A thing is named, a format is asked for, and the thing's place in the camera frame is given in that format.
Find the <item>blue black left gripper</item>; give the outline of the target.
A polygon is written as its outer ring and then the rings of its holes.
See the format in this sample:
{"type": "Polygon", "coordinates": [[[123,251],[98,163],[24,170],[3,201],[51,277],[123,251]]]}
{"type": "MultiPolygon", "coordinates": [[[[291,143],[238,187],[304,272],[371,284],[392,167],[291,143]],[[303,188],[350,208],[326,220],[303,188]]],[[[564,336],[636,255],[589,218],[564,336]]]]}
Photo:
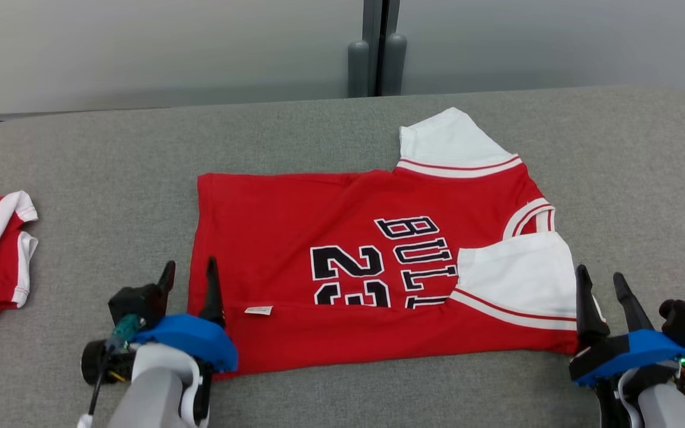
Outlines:
{"type": "MultiPolygon", "coordinates": [[[[171,292],[176,263],[169,260],[157,282],[171,292]]],[[[234,372],[238,353],[225,333],[221,280],[215,257],[206,267],[207,290],[199,317],[168,315],[149,323],[124,315],[107,339],[87,344],[81,375],[93,386],[89,411],[81,422],[95,420],[98,396],[105,384],[127,383],[112,413],[112,424],[206,424],[211,415],[215,374],[234,372]]]]}

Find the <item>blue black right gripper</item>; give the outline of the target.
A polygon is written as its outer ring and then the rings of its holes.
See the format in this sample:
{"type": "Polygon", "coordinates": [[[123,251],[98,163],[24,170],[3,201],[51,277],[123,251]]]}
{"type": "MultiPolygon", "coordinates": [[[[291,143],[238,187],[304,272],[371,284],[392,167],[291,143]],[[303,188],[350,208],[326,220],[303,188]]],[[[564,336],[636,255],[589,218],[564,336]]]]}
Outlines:
{"type": "Polygon", "coordinates": [[[578,352],[570,360],[571,381],[594,388],[622,376],[630,369],[641,369],[672,361],[680,364],[674,383],[685,395],[685,330],[655,331],[639,299],[616,272],[612,276],[617,300],[621,304],[630,333],[610,336],[592,294],[592,279],[585,265],[576,271],[576,330],[578,352]]]}

